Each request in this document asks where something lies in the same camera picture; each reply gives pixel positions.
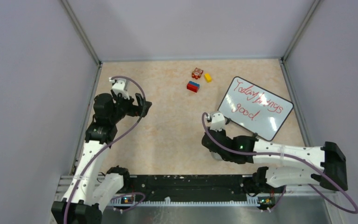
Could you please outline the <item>small whiteboard with black frame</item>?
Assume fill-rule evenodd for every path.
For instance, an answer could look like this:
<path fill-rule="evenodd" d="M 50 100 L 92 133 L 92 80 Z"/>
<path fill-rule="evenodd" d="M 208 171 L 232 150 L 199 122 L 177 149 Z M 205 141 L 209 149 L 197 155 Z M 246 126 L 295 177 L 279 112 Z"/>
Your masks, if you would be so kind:
<path fill-rule="evenodd" d="M 217 111 L 259 137 L 272 141 L 293 108 L 292 102 L 236 76 Z"/>

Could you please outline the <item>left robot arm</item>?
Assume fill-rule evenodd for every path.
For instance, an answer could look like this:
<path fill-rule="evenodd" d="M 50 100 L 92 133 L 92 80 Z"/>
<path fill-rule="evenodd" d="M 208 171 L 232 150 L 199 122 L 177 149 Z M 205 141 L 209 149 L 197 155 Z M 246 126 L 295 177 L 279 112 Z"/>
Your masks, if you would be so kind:
<path fill-rule="evenodd" d="M 96 181 L 108 150 L 139 124 L 151 105 L 143 93 L 125 98 L 121 93 L 111 92 L 94 98 L 94 114 L 85 133 L 79 164 L 62 199 L 54 201 L 51 207 L 57 223 L 100 224 L 113 196 L 130 189 L 125 168 L 108 172 L 99 186 Z"/>

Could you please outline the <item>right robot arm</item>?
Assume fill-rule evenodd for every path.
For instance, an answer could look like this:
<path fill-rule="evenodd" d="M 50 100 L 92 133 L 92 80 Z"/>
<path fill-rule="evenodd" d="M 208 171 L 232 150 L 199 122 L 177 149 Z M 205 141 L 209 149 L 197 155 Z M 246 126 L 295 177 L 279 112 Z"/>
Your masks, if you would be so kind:
<path fill-rule="evenodd" d="M 332 191 L 348 190 L 346 156 L 334 142 L 327 141 L 321 147 L 295 147 L 253 136 L 230 138 L 225 130 L 208 128 L 201 144 L 224 161 L 280 164 L 279 168 L 259 168 L 254 174 L 255 187 L 260 192 L 294 184 L 318 184 Z"/>

